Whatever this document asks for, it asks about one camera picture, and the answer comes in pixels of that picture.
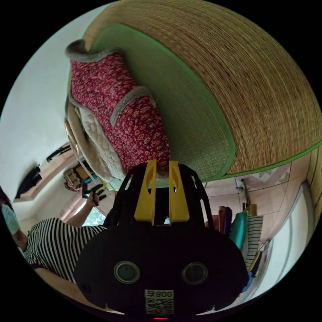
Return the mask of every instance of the green mat border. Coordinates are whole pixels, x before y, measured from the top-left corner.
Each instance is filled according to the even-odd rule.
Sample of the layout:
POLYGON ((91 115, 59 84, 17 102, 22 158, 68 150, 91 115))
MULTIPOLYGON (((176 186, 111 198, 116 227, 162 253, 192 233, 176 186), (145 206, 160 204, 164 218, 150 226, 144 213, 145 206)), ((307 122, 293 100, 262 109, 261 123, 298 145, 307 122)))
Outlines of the green mat border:
POLYGON ((236 145, 235 145, 234 138, 233 138, 231 131, 230 131, 230 126, 229 126, 228 122, 226 121, 226 118, 225 118, 221 108, 219 107, 216 99, 207 90, 205 84, 195 74, 195 72, 185 62, 183 62, 177 55, 175 55, 171 50, 169 50, 167 47, 163 46, 161 43, 159 43, 157 40, 153 39, 149 35, 146 35, 146 34, 140 32, 132 27, 129 27, 123 23, 115 22, 115 23, 111 23, 111 24, 107 25, 106 27, 104 27, 100 31, 100 33, 96 37, 96 39, 93 41, 91 48, 89 49, 89 52, 91 52, 92 47, 94 46, 95 42, 97 41, 98 37, 102 34, 102 32, 105 31, 106 29, 110 28, 111 26, 115 26, 115 25, 119 25, 122 28, 125 28, 131 32, 134 32, 143 38, 146 38, 148 41, 152 42, 156 47, 158 47, 161 51, 163 51, 166 55, 170 56, 177 64, 179 64, 183 68, 184 72, 189 76, 190 80, 192 80, 194 82, 197 90, 200 91, 203 98, 207 102, 212 102, 211 104, 209 104, 209 106, 210 106, 212 112, 214 113, 214 117, 218 120, 220 128, 226 137, 226 140, 228 142, 229 155, 228 155, 226 164, 221 169, 221 171, 219 171, 215 176, 211 177, 210 179, 203 179, 203 180, 210 181, 210 180, 213 180, 212 178, 216 178, 216 180, 220 179, 224 174, 227 173, 227 171, 230 169, 231 165, 233 164, 235 152, 236 152, 236 145))
MULTIPOLYGON (((300 153, 298 153, 298 154, 294 155, 293 157, 290 157, 290 158, 288 158, 286 160, 279 161, 279 162, 273 163, 271 165, 267 165, 265 167, 257 168, 257 169, 254 169, 254 170, 249 170, 249 171, 244 171, 244 172, 237 172, 237 173, 232 173, 232 174, 226 174, 226 175, 222 176, 221 179, 239 177, 239 176, 242 176, 242 175, 253 174, 253 173, 267 171, 267 170, 270 170, 270 169, 273 169, 273 168, 280 167, 280 166, 285 165, 287 163, 290 163, 290 162, 292 162, 292 161, 294 161, 294 160, 296 160, 298 158, 301 158, 302 156, 304 156, 304 155, 310 153, 311 151, 317 149, 321 145, 322 145, 322 140, 319 141, 318 143, 312 145, 310 148, 306 149, 305 151, 300 152, 300 153)), ((214 179, 214 178, 215 177, 209 178, 210 179, 209 181, 217 180, 217 179, 214 179)))
MULTIPOLYGON (((153 39, 152 37, 132 28, 132 27, 129 27, 123 23, 112 23, 112 24, 109 24, 107 25, 105 28, 103 28, 101 31, 100 31, 100 34, 103 32, 103 30, 105 30, 106 28, 110 27, 111 25, 114 25, 114 24, 118 24, 118 25, 122 25, 124 26, 125 28, 135 32, 135 33, 138 33, 139 35, 143 36, 143 37, 146 37, 148 38, 150 41, 154 42, 156 44, 156 46, 160 47, 161 50, 164 50, 167 54, 169 54, 169 56, 171 56, 176 62, 178 62, 182 67, 183 69, 188 73, 188 74, 191 74, 192 76, 192 79, 194 79, 195 81, 195 85, 196 87, 199 89, 199 91, 204 95, 205 99, 209 99, 209 97, 211 98, 211 100, 214 100, 218 109, 220 110, 220 115, 219 115, 219 118, 218 118, 218 122, 220 125, 222 125, 222 122, 226 122, 226 119, 220 109, 220 107, 218 106, 218 103, 217 101, 214 99, 214 97, 210 94, 210 92, 207 90, 207 88, 205 87, 204 83, 201 81, 201 79, 194 73, 194 71, 187 65, 185 64, 179 57, 177 57, 172 51, 170 51, 168 48, 166 48, 165 46, 163 46, 162 44, 160 44, 157 40, 153 39)), ((261 167, 261 168, 256 168, 254 170, 248 170, 248 171, 243 171, 243 172, 236 172, 236 173, 232 173, 232 174, 226 174, 227 171, 229 170, 229 168, 231 167, 232 163, 233 163, 233 159, 234 159, 234 156, 235 156, 235 151, 236 151, 236 146, 235 146, 235 142, 234 142, 234 139, 233 139, 233 136, 230 132, 230 126, 228 124, 228 129, 229 129, 229 133, 227 133, 227 131, 224 131, 224 134, 226 135, 226 138, 227 138, 227 141, 228 141, 228 144, 229 145, 232 145, 233 147, 233 153, 231 153, 227 159, 227 165, 228 166, 225 166, 222 171, 220 171, 216 176, 213 176, 213 177, 209 177, 209 178, 201 178, 201 181, 202 182, 209 182, 209 181, 216 181, 216 180, 221 180, 221 179, 228 179, 228 178, 233 178, 233 177, 239 177, 239 176, 244 176, 244 175, 248 175, 248 174, 253 174, 253 173, 258 173, 258 172, 262 172, 262 171, 267 171, 267 170, 270 170, 270 169, 274 169, 274 168, 277 168, 277 167, 280 167, 282 165, 285 165, 287 163, 290 163, 308 153, 310 153, 311 151, 317 149, 318 147, 320 147, 322 145, 322 140, 320 140, 318 143, 314 144, 313 146, 311 146, 310 148, 306 149, 305 151, 303 152, 300 152, 288 159, 285 159, 283 161, 279 161, 279 162, 276 162, 276 163, 273 163, 271 165, 267 165, 267 166, 264 166, 264 167, 261 167)), ((164 188, 164 187, 168 187, 169 185, 166 184, 166 185, 157 185, 158 188, 164 188)))

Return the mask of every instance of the teal cloth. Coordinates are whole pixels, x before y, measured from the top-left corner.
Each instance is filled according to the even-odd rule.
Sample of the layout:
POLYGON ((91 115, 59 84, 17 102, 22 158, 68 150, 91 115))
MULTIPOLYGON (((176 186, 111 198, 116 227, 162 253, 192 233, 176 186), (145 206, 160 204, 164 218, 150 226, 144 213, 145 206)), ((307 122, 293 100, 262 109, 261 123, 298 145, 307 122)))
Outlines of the teal cloth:
POLYGON ((20 229, 16 214, 7 205, 2 205, 1 210, 11 235, 14 235, 20 229))
POLYGON ((241 250, 244 244, 244 239, 247 229, 247 213, 239 212, 236 214, 236 218, 233 222, 233 226, 230 233, 230 239, 241 250))

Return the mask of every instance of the camera lens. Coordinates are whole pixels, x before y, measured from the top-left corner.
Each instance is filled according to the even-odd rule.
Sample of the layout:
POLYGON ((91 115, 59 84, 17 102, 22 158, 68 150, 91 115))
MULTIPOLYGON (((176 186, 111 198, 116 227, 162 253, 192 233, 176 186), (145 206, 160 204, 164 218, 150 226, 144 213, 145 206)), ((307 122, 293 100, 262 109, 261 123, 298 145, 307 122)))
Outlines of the camera lens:
POLYGON ((140 277, 139 268, 132 262, 120 262, 114 267, 115 277, 122 283, 135 283, 140 277))
POLYGON ((191 263, 182 271, 182 279, 190 285, 198 285, 205 281, 208 269, 202 263, 191 263))

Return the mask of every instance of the human arm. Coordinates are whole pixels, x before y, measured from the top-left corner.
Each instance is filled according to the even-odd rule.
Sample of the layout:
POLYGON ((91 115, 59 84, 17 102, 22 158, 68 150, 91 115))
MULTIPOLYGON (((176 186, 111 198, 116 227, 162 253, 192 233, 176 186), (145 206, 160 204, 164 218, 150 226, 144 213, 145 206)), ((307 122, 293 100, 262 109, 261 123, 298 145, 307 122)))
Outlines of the human arm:
POLYGON ((98 310, 102 310, 105 312, 114 312, 112 309, 108 308, 107 306, 105 309, 102 309, 89 301, 85 298, 85 296, 82 294, 80 289, 78 288, 77 284, 72 283, 70 281, 67 281, 58 275, 50 272, 49 270, 45 268, 36 268, 35 272, 52 288, 54 288, 56 291, 62 293, 63 295, 74 299, 75 301, 78 301, 82 304, 85 304, 87 306, 93 307, 98 310))
POLYGON ((90 196, 88 197, 85 206, 74 216, 72 216, 66 224, 74 226, 74 227, 81 227, 84 222, 86 221, 88 215, 92 211, 92 209, 96 206, 95 201, 99 202, 99 198, 96 194, 91 192, 90 196))

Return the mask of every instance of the qr code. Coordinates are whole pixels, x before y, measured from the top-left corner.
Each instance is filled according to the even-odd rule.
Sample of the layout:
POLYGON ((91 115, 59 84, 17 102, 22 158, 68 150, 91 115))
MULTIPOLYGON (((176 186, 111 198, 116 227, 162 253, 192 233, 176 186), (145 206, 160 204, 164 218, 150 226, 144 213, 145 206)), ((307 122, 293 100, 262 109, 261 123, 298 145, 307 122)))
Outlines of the qr code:
POLYGON ((173 290, 145 290, 147 314, 174 314, 173 290))

